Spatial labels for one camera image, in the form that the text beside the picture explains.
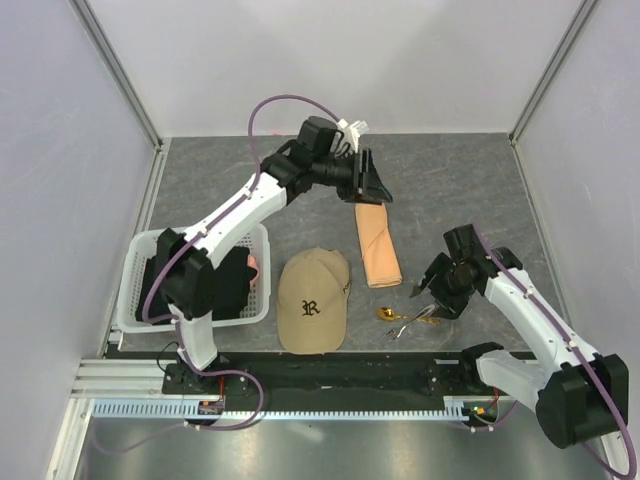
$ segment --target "gold spoon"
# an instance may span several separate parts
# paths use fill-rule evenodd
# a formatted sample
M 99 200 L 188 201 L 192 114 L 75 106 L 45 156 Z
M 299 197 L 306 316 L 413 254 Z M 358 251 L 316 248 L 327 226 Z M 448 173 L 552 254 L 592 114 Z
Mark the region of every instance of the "gold spoon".
M 398 315 L 393 311 L 392 308 L 389 307 L 378 307 L 376 308 L 376 314 L 380 320 L 384 320 L 385 322 L 394 322 L 401 318 L 411 318 L 409 315 Z M 418 321 L 423 323 L 429 323 L 431 325 L 440 325 L 439 318 L 432 317 L 420 317 Z

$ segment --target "folded cloth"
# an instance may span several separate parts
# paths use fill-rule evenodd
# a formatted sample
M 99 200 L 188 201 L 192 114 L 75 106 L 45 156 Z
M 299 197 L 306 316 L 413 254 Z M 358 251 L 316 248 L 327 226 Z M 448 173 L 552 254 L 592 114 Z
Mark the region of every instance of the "folded cloth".
M 402 273 L 391 241 L 385 206 L 358 203 L 356 225 L 367 284 L 371 288 L 400 285 Z

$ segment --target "gray mat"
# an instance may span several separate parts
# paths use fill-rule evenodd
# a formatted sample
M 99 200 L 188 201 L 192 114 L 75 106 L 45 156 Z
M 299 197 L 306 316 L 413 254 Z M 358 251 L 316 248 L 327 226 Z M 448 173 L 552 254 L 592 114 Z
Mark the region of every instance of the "gray mat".
M 260 139 L 263 154 L 283 143 L 282 137 Z M 342 350 L 459 350 L 496 341 L 507 349 L 526 345 L 502 314 L 476 295 L 459 320 L 441 326 L 413 325 L 392 343 L 383 335 L 390 324 L 375 309 L 389 306 L 411 315 L 431 302 L 428 293 L 409 299 L 411 283 L 422 276 L 440 251 L 442 234 L 477 223 L 494 246 L 504 245 L 523 261 L 533 282 L 558 308 L 551 276 L 529 209 L 507 136 L 504 134 L 370 135 L 383 182 L 394 196 L 387 206 L 391 235 L 404 284 L 385 289 L 367 287 L 354 220 L 354 206 L 342 203 L 335 190 L 316 186 L 293 204 L 268 218 L 272 261 L 272 297 L 260 323 L 216 329 L 221 351 L 277 351 L 275 292 L 291 256 L 311 247 L 337 249 L 352 266 L 347 337 Z M 175 139 L 151 221 L 151 228 L 190 225 L 215 210 L 252 173 L 247 139 Z M 159 350 L 173 334 L 125 335 L 122 349 Z

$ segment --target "basket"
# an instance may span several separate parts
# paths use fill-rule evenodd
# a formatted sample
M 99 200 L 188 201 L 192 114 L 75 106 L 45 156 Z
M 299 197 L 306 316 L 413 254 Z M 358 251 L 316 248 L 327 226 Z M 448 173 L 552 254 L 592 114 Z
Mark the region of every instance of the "basket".
M 181 232 L 184 228 L 174 229 Z M 120 292 L 116 304 L 116 323 L 125 333 L 171 332 L 173 325 L 149 325 L 136 320 L 136 309 L 142 289 L 142 278 L 147 260 L 156 253 L 158 236 L 164 230 L 148 230 L 139 233 L 131 240 L 124 261 L 124 272 L 120 281 Z M 240 318 L 216 320 L 213 327 L 230 327 L 256 323 L 267 316 L 269 297 L 271 296 L 271 251 L 267 229 L 257 225 L 238 243 L 248 247 L 256 258 L 260 275 L 249 292 L 247 306 L 240 312 Z

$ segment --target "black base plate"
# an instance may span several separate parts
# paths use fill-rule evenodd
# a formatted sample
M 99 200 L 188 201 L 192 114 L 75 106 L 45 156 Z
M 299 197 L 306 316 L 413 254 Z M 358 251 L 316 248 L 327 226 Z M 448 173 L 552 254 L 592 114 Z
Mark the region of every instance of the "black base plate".
M 533 358 L 529 353 L 515 354 Z M 485 385 L 463 380 L 458 352 L 224 353 L 213 370 L 238 369 L 253 374 L 265 390 L 265 411 L 405 411 L 438 410 L 444 396 L 493 396 Z M 217 378 L 198 377 L 182 362 L 167 366 L 162 392 L 217 395 Z M 257 388 L 239 376 L 224 381 L 227 411 L 253 410 Z

